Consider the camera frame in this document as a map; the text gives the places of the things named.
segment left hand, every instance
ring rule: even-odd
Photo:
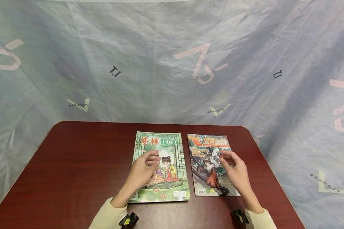
[[[158,153],[159,150],[152,150],[134,161],[124,186],[111,201],[114,207],[125,207],[133,193],[150,181],[160,163],[161,158],[158,156]]]
[[[128,186],[135,192],[148,183],[153,173],[158,169],[161,159],[158,153],[159,150],[152,150],[136,159],[126,179],[125,186]]]

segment black wrist strap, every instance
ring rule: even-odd
[[[127,214],[120,222],[119,225],[122,228],[133,228],[136,224],[136,222],[139,220],[139,217],[132,212],[130,215]]]
[[[244,224],[249,224],[249,220],[246,217],[246,214],[244,212],[242,212],[240,209],[238,210],[234,210],[233,211],[235,213],[235,215],[237,216],[237,218],[243,222]]]

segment green magazine cover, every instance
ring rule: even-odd
[[[145,152],[159,150],[160,165],[150,181],[136,191],[129,203],[172,202],[190,199],[181,133],[137,132],[135,161]]]

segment cartoon character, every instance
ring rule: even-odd
[[[172,166],[171,163],[171,157],[162,157],[162,163],[165,166],[164,167],[164,179],[166,182],[173,182],[178,181],[179,178],[177,177],[177,171],[174,166]]]
[[[211,188],[218,188],[218,176],[215,171],[215,165],[211,163],[210,159],[205,158],[204,159],[204,169],[206,170],[206,176],[208,177],[206,179],[206,184],[209,185]]]
[[[219,148],[215,148],[210,155],[210,161],[216,168],[220,167]]]

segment cartoon girl with bun hair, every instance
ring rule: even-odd
[[[162,163],[164,165],[164,179],[166,182],[178,181],[177,171],[174,166],[171,165],[171,157],[162,157]]]

